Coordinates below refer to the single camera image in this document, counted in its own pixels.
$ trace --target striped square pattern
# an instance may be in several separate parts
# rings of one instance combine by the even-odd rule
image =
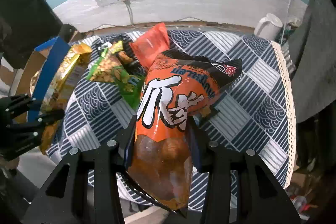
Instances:
[[[144,32],[130,31],[103,37],[94,36],[83,42],[91,46],[92,67],[99,58],[98,47],[116,39],[123,41],[124,51],[135,57],[130,43]],[[288,119],[285,90],[278,70],[277,59],[269,41],[253,35],[238,35],[223,31],[168,31],[170,47],[193,56],[205,56],[216,62],[241,58],[243,73],[214,104],[216,113],[201,125],[211,140],[234,151],[253,149],[265,161],[277,180],[286,183],[288,165]],[[96,83],[85,79],[87,69],[76,86],[65,111],[63,124],[57,131],[47,155],[57,162],[73,147],[95,149],[115,138],[127,128],[136,110],[122,98],[118,87],[111,83]],[[196,170],[189,196],[189,209],[203,208],[208,174]],[[95,183],[95,172],[89,172],[88,184]],[[117,174],[121,198],[140,204],[150,202],[132,191],[123,177]],[[231,172],[231,207],[237,206],[237,177]]]

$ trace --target red object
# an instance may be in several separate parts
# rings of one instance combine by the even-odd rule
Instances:
[[[134,43],[130,43],[135,56],[146,70],[160,52],[169,50],[169,45],[167,29],[163,22],[149,29]]]

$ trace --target screw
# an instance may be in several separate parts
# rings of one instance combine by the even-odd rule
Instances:
[[[252,150],[252,149],[247,149],[247,150],[246,150],[246,153],[247,153],[249,156],[254,156],[254,155],[255,155],[255,152],[254,152],[254,150]]]
[[[109,147],[113,147],[113,146],[115,146],[117,144],[117,142],[115,140],[109,140],[106,144]]]
[[[78,148],[76,148],[76,147],[71,148],[70,151],[69,151],[70,155],[75,155],[75,154],[77,154],[77,152],[78,152]]]
[[[210,141],[209,142],[209,146],[210,147],[217,147],[218,146],[218,143],[216,141]]]

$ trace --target patterned tablecloth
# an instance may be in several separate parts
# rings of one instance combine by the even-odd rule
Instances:
[[[121,34],[125,51],[134,56],[128,43],[143,32]],[[168,31],[171,48],[193,56],[206,56],[216,62],[242,58],[243,73],[216,104],[219,112],[202,125],[212,140],[237,151],[253,149],[265,161],[283,187],[290,183],[295,151],[295,116],[288,71],[280,46],[254,35],[238,36],[223,31]],[[84,40],[92,49],[91,62],[98,58],[98,47],[115,41],[117,35]],[[72,148],[97,148],[126,128],[135,114],[113,84],[90,82],[85,71],[66,109],[62,131],[56,135],[48,156],[55,162]],[[208,174],[195,169],[189,208],[202,210]],[[122,198],[148,204],[130,190],[117,175]],[[90,185],[94,172],[89,173]],[[237,181],[231,172],[231,206],[236,206]]]

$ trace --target orange snack bag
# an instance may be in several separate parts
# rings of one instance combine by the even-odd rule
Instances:
[[[192,162],[184,138],[187,115],[213,104],[241,73],[240,59],[211,63],[176,50],[157,56],[137,112],[130,176],[172,210],[188,204]]]
[[[169,50],[170,42],[165,24],[156,24],[129,45],[140,64],[148,70],[160,52]]]

